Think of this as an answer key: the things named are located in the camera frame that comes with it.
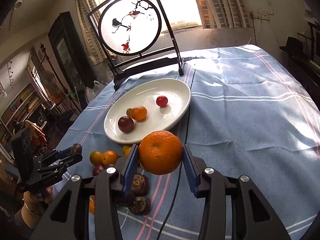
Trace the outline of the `person left hand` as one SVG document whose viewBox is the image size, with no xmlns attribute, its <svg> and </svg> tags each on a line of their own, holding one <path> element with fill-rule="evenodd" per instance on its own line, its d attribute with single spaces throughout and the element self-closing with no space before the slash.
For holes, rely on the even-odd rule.
<svg viewBox="0 0 320 240">
<path fill-rule="evenodd" d="M 44 203 L 50 205 L 54 199 L 53 188 L 53 186 L 46 188 L 40 195 L 25 192 L 23 198 L 27 208 L 37 216 L 43 215 L 46 210 Z"/>
</svg>

